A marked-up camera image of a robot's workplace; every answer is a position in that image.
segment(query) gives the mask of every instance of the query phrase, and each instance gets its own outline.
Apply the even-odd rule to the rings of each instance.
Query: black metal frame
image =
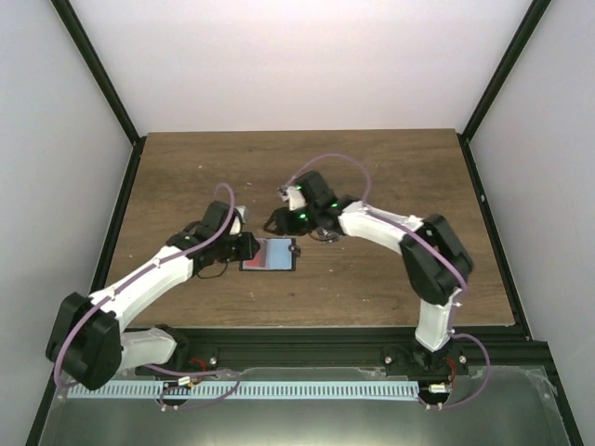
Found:
[[[476,335],[484,342],[490,351],[492,363],[495,365],[543,366],[550,383],[557,388],[556,402],[568,436],[572,444],[581,445],[583,442],[563,391],[556,366],[551,358],[549,347],[547,343],[531,340],[531,332],[469,147],[470,141],[514,63],[521,55],[522,49],[528,42],[539,19],[543,16],[549,2],[550,0],[533,1],[468,125],[462,135],[458,135],[515,320],[514,325],[507,327],[464,327],[464,331]],[[132,124],[97,53],[86,36],[85,30],[76,18],[70,2],[68,0],[52,0],[52,3],[133,145],[126,176],[92,283],[91,291],[94,291],[105,285],[146,137],[141,138]],[[219,366],[242,369],[267,366],[386,366],[384,358],[387,352],[399,346],[409,346],[414,338],[415,328],[183,329],[181,331],[190,339],[193,354],[208,358],[214,356],[217,358]],[[476,346],[472,343],[463,343],[463,348],[470,365],[483,363],[483,354]],[[398,370],[387,366],[387,373],[397,374],[398,372]],[[27,444],[38,444],[54,391],[55,386],[53,380],[50,379]]]

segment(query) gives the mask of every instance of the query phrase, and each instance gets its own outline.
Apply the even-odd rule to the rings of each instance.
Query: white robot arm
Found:
[[[215,262],[254,258],[259,245],[251,232],[242,232],[246,219],[242,206],[233,210],[232,219],[216,240],[200,247],[221,229],[229,212],[228,204],[211,203],[201,221],[173,235],[151,260],[121,281],[90,296],[73,293],[66,297],[56,317],[46,356],[56,361],[75,324],[107,298],[65,351],[62,369],[91,390],[103,386],[121,370],[145,364],[167,363],[178,370],[185,361],[181,351],[186,346],[175,330],[166,326],[138,332],[125,332],[125,329],[158,297],[203,268]]]
[[[272,213],[266,231],[303,235],[323,228],[364,238],[403,257],[410,283],[420,297],[418,361],[427,369],[440,362],[448,352],[451,313],[462,290],[457,278],[407,232],[435,246],[466,281],[473,263],[446,220],[437,215],[425,219],[399,216],[355,197],[338,198],[316,171],[298,177],[293,186],[281,190],[281,196],[286,206]]]

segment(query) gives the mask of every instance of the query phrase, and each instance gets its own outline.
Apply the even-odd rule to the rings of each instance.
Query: wooden table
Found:
[[[442,214],[475,262],[458,324],[512,324],[512,314],[469,174],[453,130],[150,134],[132,189],[108,282],[152,257],[172,234],[200,219],[213,189],[230,183],[260,229],[281,205],[276,189],[310,158],[342,152],[373,179],[370,204],[397,214]],[[361,195],[362,173],[338,159],[319,162],[337,195]],[[224,192],[218,198],[227,201]],[[135,320],[172,326],[415,325],[419,300],[403,261],[366,240],[323,245],[301,237],[295,272],[241,272],[173,289]],[[217,273],[210,267],[204,275]]]

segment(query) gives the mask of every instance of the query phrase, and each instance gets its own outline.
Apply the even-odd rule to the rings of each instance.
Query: white wall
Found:
[[[472,148],[533,333],[595,444],[595,3],[552,2]]]
[[[455,127],[530,0],[73,0],[149,131]]]
[[[60,301],[89,291],[130,145],[49,1],[3,1],[0,42],[0,436],[18,445]]]

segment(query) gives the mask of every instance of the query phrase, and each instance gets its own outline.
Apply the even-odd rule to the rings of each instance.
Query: white cable tray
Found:
[[[204,381],[192,389],[173,389],[166,399],[211,400],[231,390],[232,381]],[[156,399],[161,381],[110,381],[98,390],[79,385],[69,399]],[[407,381],[244,381],[229,400],[398,400],[417,401],[417,382]]]

